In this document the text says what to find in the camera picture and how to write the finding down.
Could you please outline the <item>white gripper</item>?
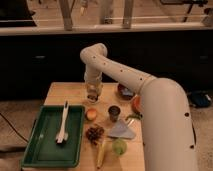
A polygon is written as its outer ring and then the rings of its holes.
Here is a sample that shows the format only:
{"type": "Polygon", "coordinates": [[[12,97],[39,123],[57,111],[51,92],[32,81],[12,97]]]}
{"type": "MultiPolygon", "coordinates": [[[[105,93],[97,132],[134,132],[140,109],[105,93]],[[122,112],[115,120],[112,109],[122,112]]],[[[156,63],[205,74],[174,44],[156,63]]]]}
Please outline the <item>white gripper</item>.
{"type": "Polygon", "coordinates": [[[90,102],[97,102],[98,98],[102,92],[102,84],[101,83],[97,83],[97,84],[87,83],[86,90],[87,90],[87,99],[90,102]]]}

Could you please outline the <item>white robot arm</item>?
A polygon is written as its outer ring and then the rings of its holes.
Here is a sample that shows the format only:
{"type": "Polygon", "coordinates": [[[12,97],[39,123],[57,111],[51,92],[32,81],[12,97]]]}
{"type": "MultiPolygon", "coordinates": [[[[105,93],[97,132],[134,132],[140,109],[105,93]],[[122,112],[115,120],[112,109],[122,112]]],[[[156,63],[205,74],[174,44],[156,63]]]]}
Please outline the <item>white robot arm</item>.
{"type": "Polygon", "coordinates": [[[107,75],[141,97],[146,171],[199,171],[189,102],[176,81],[109,59],[102,43],[82,49],[80,58],[89,87],[99,87],[107,75]]]}

